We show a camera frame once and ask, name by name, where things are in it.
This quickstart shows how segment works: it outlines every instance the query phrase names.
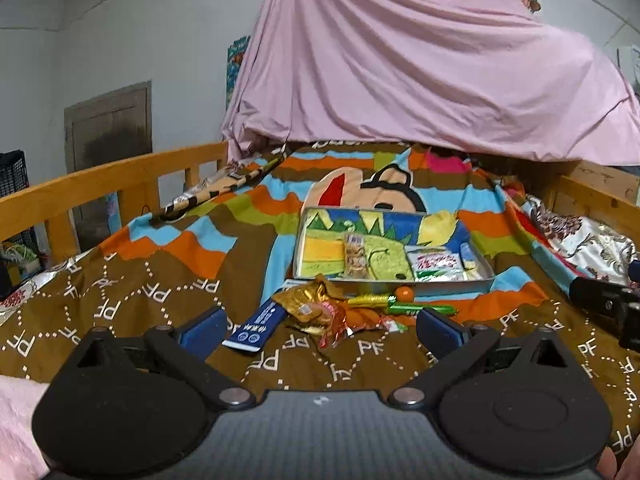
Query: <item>wooden bed frame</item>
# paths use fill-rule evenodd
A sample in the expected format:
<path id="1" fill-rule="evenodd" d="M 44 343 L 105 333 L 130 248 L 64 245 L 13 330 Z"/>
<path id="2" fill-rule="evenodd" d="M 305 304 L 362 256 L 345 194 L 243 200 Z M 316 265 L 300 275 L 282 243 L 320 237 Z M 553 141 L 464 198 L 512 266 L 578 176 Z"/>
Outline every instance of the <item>wooden bed frame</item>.
<path id="1" fill-rule="evenodd" d="M 122 224 L 127 224 L 143 211 L 160 210 L 158 177 L 183 171 L 186 188 L 189 188 L 200 181 L 201 164 L 216 162 L 218 167 L 226 164 L 226 150 L 226 142 L 219 142 L 127 158 L 0 198 L 0 240 L 44 222 L 50 247 L 49 263 L 59 263 L 79 252 L 71 209 L 117 192 Z M 552 211 L 590 216 L 630 236 L 637 244 L 640 242 L 640 207 L 629 201 L 628 193 L 619 196 L 623 193 L 615 186 L 616 180 L 629 179 L 628 174 L 621 171 L 617 174 L 618 170 L 606 168 L 606 178 L 597 189 L 581 182 L 584 178 L 576 172 L 575 163 L 553 165 L 522 161 L 513 167 L 526 183 L 526 189 L 541 197 Z"/>

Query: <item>screw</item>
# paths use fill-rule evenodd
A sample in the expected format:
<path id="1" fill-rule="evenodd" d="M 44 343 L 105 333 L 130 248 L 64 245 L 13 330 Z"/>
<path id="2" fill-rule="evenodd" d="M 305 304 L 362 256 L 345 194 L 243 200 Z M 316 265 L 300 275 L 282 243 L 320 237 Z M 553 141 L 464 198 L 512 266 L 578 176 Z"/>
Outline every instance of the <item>screw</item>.
<path id="1" fill-rule="evenodd" d="M 399 404 L 404 404 L 405 406 L 413 406 L 418 402 L 424 400 L 424 392 L 419 390 L 418 388 L 398 388 L 394 391 L 394 399 Z"/>
<path id="2" fill-rule="evenodd" d="M 218 396 L 222 402 L 230 406 L 237 406 L 247 402 L 251 398 L 251 394 L 244 388 L 227 388 L 222 390 Z"/>

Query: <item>colorful blanket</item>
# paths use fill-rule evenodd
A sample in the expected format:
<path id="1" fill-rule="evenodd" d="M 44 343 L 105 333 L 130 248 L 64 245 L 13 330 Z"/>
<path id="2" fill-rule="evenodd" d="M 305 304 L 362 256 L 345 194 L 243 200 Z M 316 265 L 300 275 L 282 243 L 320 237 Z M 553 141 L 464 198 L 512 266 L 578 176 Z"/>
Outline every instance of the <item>colorful blanket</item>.
<path id="1" fill-rule="evenodd" d="M 517 186 L 502 188 L 469 161 L 425 146 L 323 141 L 286 158 L 267 153 L 201 188 L 164 216 L 133 220 L 25 297 L 0 326 L 0 374 L 50 381 L 95 325 L 139 336 L 218 304 L 230 333 L 289 275 L 303 206 L 444 210 L 468 228 L 497 277 L 487 294 L 430 299 L 455 306 L 459 322 L 485 322 L 505 335 L 558 331 L 611 408 L 612 448 L 632 445 L 640 358 L 568 303 L 563 291 L 580 270 L 522 213 Z M 266 388 L 372 388 L 386 396 L 434 358 L 413 329 L 357 332 L 320 349 L 315 337 L 281 325 L 264 351 L 221 346 L 207 362 L 258 396 Z"/>

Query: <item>white wall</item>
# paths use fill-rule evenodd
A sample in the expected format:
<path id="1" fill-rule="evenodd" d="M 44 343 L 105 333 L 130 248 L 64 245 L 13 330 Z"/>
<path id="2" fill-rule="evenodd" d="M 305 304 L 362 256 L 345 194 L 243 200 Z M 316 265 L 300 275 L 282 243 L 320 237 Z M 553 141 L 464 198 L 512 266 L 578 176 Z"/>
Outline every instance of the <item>white wall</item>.
<path id="1" fill-rule="evenodd" d="M 63 9 L 64 0 L 0 0 L 0 152 L 23 150 L 32 184 L 64 169 L 62 142 L 50 137 Z"/>
<path id="2" fill-rule="evenodd" d="M 155 151 L 219 140 L 226 49 L 251 33 L 262 0 L 106 0 L 87 11 L 99 1 L 66 1 L 60 127 L 65 107 L 151 80 Z M 161 179 L 163 203 L 183 179 Z"/>
<path id="3" fill-rule="evenodd" d="M 251 33 L 262 0 L 66 0 L 53 117 L 65 107 L 152 81 L 154 150 L 220 138 L 226 48 Z M 640 43 L 640 0 L 540 0 L 546 22 L 587 35 L 613 54 Z M 166 202 L 180 177 L 161 182 Z"/>

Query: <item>cartoon character print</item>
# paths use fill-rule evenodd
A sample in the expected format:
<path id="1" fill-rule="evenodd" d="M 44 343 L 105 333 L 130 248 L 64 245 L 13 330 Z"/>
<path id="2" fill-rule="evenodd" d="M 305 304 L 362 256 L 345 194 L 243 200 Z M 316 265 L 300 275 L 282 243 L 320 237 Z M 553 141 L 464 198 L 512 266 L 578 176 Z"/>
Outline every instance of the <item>cartoon character print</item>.
<path id="1" fill-rule="evenodd" d="M 411 187 L 412 175 L 397 164 L 388 164 L 364 181 L 362 170 L 340 168 L 316 182 L 306 196 L 305 207 L 341 206 L 426 213 L 420 195 Z"/>

